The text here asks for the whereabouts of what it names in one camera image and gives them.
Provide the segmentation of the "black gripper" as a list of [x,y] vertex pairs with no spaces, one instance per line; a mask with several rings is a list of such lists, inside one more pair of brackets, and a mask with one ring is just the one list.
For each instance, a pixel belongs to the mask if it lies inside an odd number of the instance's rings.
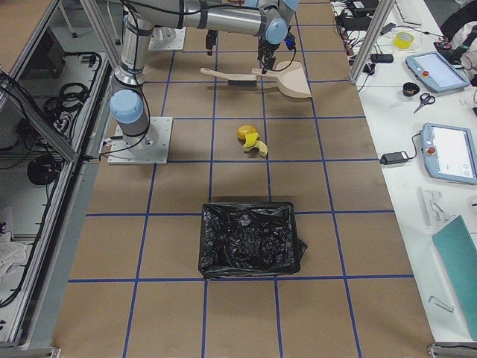
[[274,52],[278,49],[277,44],[270,43],[265,37],[260,37],[258,42],[257,60],[260,62],[262,73],[266,73],[266,63],[268,68],[273,69],[276,58]]
[[205,39],[205,49],[208,56],[212,56],[214,47],[217,45],[218,32],[215,30],[208,30]]

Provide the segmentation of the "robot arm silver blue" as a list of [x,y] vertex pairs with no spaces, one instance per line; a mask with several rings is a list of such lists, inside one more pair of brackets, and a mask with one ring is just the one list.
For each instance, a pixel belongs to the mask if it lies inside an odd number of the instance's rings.
[[297,1],[123,1],[127,9],[121,62],[114,70],[110,111],[127,149],[149,149],[156,140],[143,94],[148,46],[155,27],[207,29],[258,37],[258,59],[272,70],[274,52],[288,36]]
[[258,59],[266,61],[274,58],[282,43],[290,50],[296,48],[291,20],[297,6],[297,1],[244,1],[240,5],[207,2],[200,13],[200,26],[257,37]]

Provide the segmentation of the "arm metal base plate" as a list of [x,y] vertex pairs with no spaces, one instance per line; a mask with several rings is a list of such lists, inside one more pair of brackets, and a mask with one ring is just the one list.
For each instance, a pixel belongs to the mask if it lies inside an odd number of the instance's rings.
[[111,145],[112,154],[108,155],[110,165],[148,165],[166,164],[173,126],[172,117],[152,116],[146,137],[136,144],[141,137],[123,138],[119,125],[116,125],[114,135],[121,139],[114,140]]
[[185,28],[173,29],[155,27],[151,35],[148,50],[152,52],[181,51],[184,47],[185,35]]

